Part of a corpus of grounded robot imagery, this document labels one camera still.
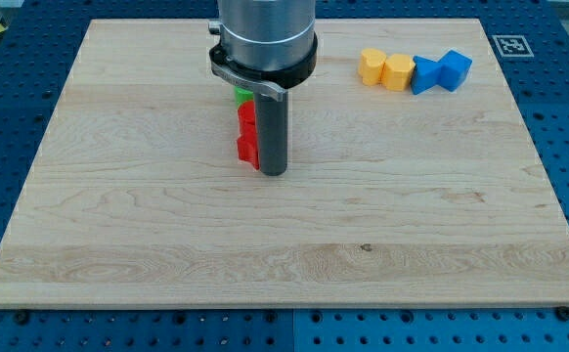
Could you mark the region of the black clamp ring mount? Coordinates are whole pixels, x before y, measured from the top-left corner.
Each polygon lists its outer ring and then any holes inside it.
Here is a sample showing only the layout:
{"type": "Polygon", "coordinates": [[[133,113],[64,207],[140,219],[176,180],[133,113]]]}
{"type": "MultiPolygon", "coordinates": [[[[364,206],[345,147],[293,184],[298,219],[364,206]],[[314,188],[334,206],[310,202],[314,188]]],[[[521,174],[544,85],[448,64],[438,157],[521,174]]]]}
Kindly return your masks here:
{"type": "Polygon", "coordinates": [[[314,24],[310,21],[288,38],[276,30],[267,39],[256,40],[211,21],[209,29],[220,31],[219,42],[209,51],[211,71],[234,86],[281,102],[290,88],[315,69],[318,37],[314,24]]]}

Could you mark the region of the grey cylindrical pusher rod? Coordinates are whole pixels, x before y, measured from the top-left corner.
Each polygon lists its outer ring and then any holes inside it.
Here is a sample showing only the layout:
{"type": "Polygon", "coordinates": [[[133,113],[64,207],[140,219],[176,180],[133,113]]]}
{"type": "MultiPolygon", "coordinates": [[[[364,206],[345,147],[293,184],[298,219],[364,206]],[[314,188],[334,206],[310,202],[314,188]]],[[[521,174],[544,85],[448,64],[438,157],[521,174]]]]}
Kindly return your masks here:
{"type": "Polygon", "coordinates": [[[259,169],[267,176],[286,171],[288,161],[288,95],[276,101],[254,94],[259,169]]]}

